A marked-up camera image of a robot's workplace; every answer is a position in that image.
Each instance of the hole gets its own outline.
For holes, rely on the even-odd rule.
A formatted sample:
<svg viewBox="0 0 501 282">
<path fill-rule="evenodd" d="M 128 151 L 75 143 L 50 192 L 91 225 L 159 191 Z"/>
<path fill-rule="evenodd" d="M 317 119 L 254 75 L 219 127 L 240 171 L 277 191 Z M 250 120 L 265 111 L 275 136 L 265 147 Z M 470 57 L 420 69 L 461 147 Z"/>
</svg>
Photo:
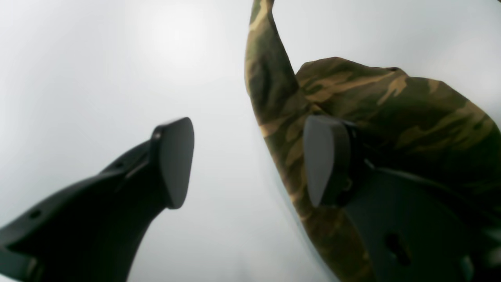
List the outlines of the hole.
<svg viewBox="0 0 501 282">
<path fill-rule="evenodd" d="M 351 181 L 350 178 L 346 179 L 345 185 L 343 187 L 343 191 L 350 191 L 353 186 L 353 182 Z"/>
<path fill-rule="evenodd" d="M 36 211 L 34 211 L 34 212 L 32 212 L 32 213 L 30 214 L 30 218 L 31 218 L 31 219 L 35 219 L 35 218 L 37 218 L 37 217 L 40 217 L 40 216 L 41 216 L 41 214 L 42 214 L 42 212 L 41 212 L 40 210 L 36 210 Z"/>
<path fill-rule="evenodd" d="M 385 236 L 384 241 L 386 247 L 400 265 L 410 265 L 410 252 L 402 238 L 397 233 L 389 233 Z"/>
</svg>

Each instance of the camouflage jacket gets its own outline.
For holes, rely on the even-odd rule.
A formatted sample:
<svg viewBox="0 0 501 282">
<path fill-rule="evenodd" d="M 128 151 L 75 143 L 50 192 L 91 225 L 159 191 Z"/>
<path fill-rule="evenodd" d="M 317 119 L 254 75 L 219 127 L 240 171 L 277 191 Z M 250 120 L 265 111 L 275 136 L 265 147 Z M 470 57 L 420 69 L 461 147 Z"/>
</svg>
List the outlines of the camouflage jacket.
<svg viewBox="0 0 501 282">
<path fill-rule="evenodd" d="M 310 114 L 357 124 L 365 146 L 395 169 L 454 187 L 501 216 L 501 134 L 494 121 L 441 81 L 342 58 L 305 63 L 294 74 L 272 16 L 254 0 L 245 83 L 282 182 L 316 250 L 343 282 L 375 281 L 370 259 L 342 209 L 308 197 L 303 126 Z"/>
</svg>

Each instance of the camouflage clothing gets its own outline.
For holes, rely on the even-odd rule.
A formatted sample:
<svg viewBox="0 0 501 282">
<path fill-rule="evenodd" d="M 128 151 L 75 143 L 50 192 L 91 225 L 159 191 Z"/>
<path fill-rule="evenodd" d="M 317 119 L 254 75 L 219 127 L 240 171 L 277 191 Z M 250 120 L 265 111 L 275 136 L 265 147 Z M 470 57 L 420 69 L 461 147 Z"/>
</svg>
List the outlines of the camouflage clothing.
<svg viewBox="0 0 501 282">
<path fill-rule="evenodd" d="M 278 36 L 274 0 L 254 0 L 245 82 L 263 137 L 303 226 L 343 282 L 375 281 L 357 231 L 342 209 L 314 208 L 306 189 L 308 115 L 354 122 L 365 146 L 394 169 L 453 187 L 501 216 L 501 134 L 489 116 L 449 87 L 398 68 L 342 58 L 305 63 L 295 75 Z"/>
</svg>

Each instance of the camouflage sleeve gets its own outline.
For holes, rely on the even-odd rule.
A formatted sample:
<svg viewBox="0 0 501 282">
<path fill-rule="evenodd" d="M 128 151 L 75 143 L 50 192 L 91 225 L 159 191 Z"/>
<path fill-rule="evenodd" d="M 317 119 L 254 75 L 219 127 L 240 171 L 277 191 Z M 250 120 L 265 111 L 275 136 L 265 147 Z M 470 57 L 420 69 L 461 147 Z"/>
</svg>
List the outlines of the camouflage sleeve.
<svg viewBox="0 0 501 282">
<path fill-rule="evenodd" d="M 263 137 L 306 233 L 341 281 L 375 281 L 355 228 L 338 209 L 315 209 L 306 193 L 303 127 L 322 112 L 306 100 L 280 41 L 273 0 L 255 0 L 245 55 L 245 82 Z"/>
</svg>

